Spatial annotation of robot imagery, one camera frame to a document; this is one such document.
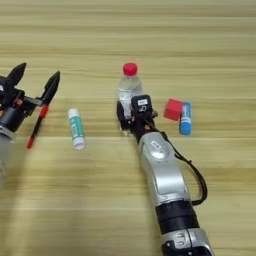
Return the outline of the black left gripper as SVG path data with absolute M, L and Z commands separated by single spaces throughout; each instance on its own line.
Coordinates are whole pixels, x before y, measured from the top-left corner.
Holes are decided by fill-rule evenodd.
M 14 67 L 7 76 L 12 87 L 15 87 L 22 79 L 27 64 L 21 63 Z M 31 98 L 25 92 L 19 90 L 15 97 L 0 110 L 0 125 L 11 132 L 16 132 L 25 118 L 31 116 L 36 107 L 49 105 L 55 96 L 60 82 L 60 72 L 57 71 L 45 85 L 42 97 Z

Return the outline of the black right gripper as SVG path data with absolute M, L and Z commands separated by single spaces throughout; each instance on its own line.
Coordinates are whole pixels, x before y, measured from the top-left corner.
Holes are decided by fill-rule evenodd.
M 124 108 L 120 101 L 117 102 L 116 108 L 117 118 L 122 130 L 129 130 L 134 135 L 137 141 L 147 133 L 157 132 L 155 127 L 154 118 L 158 116 L 156 111 L 149 111 L 143 113 L 133 112 L 131 120 L 124 115 Z

